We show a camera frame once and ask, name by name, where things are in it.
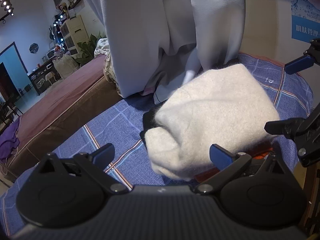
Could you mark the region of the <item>low black tv shelf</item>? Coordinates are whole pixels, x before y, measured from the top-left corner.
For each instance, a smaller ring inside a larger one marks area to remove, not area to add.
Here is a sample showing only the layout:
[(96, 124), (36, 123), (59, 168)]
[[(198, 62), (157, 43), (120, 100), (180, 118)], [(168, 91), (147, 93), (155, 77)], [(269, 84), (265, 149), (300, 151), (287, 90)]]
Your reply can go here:
[(41, 66), (36, 67), (31, 73), (27, 74), (31, 84), (38, 95), (42, 94), (50, 85), (51, 81), (61, 79), (60, 74), (53, 64), (53, 60), (48, 60)]

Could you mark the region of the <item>blue wall poster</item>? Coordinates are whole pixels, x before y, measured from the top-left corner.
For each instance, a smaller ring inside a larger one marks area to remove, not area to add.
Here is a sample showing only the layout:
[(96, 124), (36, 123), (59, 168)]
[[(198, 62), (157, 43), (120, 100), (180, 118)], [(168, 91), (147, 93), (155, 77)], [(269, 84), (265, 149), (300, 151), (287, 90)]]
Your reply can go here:
[(319, 38), (319, 0), (291, 0), (292, 38), (310, 42)]

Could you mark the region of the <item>green potted plant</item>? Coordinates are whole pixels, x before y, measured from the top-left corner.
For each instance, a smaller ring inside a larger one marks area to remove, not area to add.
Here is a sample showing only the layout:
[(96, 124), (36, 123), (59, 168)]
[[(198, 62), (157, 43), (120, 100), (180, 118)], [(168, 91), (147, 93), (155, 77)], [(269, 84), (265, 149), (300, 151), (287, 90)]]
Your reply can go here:
[(97, 36), (94, 36), (91, 34), (88, 41), (77, 43), (81, 55), (79, 58), (76, 58), (75, 61), (80, 65), (80, 67), (94, 59), (94, 51), (96, 49), (97, 42), (101, 38), (106, 38), (106, 35), (99, 33)]

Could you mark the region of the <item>cream cushioned chair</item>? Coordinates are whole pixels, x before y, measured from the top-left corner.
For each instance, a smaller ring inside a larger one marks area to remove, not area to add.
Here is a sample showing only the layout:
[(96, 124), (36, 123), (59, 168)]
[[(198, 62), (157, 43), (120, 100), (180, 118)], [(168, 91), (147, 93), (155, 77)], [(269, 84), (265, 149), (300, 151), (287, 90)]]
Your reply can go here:
[(66, 79), (79, 68), (75, 59), (67, 54), (64, 54), (60, 59), (53, 61), (53, 64), (62, 79)]

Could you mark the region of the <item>purple towel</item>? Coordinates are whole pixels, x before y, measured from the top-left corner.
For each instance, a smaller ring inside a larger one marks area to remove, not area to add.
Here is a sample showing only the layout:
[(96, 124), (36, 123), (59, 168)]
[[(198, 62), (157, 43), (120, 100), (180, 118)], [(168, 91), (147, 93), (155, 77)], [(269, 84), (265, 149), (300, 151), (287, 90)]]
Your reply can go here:
[(11, 155), (11, 152), (20, 144), (17, 137), (19, 125), (20, 118), (10, 124), (9, 127), (7, 127), (1, 134), (0, 158), (2, 163), (5, 163), (6, 159)]

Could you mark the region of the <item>floral beige duvet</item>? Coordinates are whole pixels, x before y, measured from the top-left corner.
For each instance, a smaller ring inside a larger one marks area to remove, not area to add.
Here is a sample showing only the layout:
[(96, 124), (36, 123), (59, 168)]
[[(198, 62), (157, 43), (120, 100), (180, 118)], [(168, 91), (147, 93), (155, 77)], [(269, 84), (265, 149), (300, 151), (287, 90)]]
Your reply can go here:
[(94, 57), (98, 57), (98, 56), (105, 56), (105, 59), (103, 62), (104, 77), (109, 83), (112, 83), (115, 85), (118, 95), (122, 97), (122, 94), (120, 92), (120, 88), (118, 85), (118, 81), (116, 78), (116, 74), (114, 71), (114, 67), (113, 67), (112, 56), (111, 56), (108, 38), (99, 38), (98, 39), (96, 48), (94, 50)]

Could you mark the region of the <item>mauve covered bed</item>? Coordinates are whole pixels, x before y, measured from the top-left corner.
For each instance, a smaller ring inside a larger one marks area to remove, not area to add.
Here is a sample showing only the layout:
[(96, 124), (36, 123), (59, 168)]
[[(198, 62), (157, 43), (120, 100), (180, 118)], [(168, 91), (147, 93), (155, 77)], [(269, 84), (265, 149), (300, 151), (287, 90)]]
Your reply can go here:
[(1, 173), (15, 181), (77, 130), (121, 100), (114, 84), (103, 74), (105, 56), (98, 56), (58, 83), (40, 101), (23, 113), (17, 137)]

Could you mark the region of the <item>cream drawer cabinet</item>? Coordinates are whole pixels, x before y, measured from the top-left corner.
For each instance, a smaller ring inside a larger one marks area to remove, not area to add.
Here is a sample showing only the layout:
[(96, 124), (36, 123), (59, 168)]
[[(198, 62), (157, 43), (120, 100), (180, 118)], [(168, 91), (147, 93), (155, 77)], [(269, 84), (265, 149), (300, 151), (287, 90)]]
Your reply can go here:
[(60, 26), (60, 31), (68, 51), (73, 56), (76, 56), (81, 52), (81, 49), (78, 46), (79, 42), (83, 43), (89, 41), (89, 36), (80, 15), (65, 20)]

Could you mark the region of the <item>white and black fuzzy sweater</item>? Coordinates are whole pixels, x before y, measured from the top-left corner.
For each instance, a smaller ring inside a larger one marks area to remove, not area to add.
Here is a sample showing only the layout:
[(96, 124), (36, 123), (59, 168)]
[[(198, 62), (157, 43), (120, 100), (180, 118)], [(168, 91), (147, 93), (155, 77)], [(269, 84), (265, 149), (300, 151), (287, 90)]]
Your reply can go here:
[(189, 181), (214, 167), (209, 157), (213, 144), (244, 152), (269, 141), (264, 126), (277, 120), (273, 102), (243, 64), (208, 70), (149, 117), (144, 138), (151, 168)]

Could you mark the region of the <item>grey hanging curtain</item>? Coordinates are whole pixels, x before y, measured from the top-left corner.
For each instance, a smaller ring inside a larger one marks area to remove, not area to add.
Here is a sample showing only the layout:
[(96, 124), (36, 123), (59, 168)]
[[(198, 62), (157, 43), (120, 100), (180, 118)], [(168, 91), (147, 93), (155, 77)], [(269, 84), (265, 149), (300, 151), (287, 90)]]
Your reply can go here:
[(103, 23), (122, 97), (174, 90), (238, 56), (245, 0), (86, 0)]

